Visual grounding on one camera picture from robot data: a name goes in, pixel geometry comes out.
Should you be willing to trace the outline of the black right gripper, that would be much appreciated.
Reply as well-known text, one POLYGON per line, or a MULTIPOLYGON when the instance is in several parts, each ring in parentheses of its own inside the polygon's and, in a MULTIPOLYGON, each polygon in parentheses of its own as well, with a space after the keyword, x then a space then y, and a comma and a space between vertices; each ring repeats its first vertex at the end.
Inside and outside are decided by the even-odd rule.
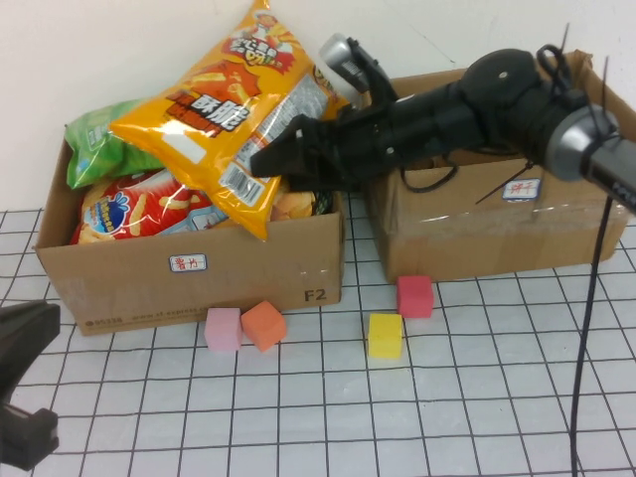
POLYGON ((412 161, 410 96, 334 119, 301 114, 250 158, 254 177, 286 176, 291 192, 347 192, 412 161))

